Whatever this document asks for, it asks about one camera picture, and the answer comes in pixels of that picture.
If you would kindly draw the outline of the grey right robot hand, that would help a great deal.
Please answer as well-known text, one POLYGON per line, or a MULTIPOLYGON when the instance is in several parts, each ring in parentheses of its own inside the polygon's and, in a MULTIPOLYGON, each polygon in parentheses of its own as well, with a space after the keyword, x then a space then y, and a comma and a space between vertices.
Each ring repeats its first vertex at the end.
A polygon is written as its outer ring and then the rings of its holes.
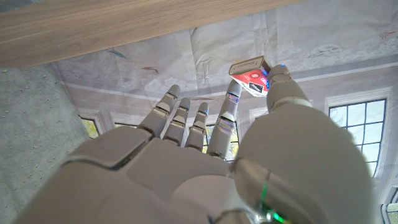
POLYGON ((352 135, 315 109, 285 65, 267 74, 266 115, 226 160, 241 88, 231 82, 206 152, 208 105, 183 138, 172 86, 136 128, 84 142, 17 223, 376 223, 373 181, 352 135))

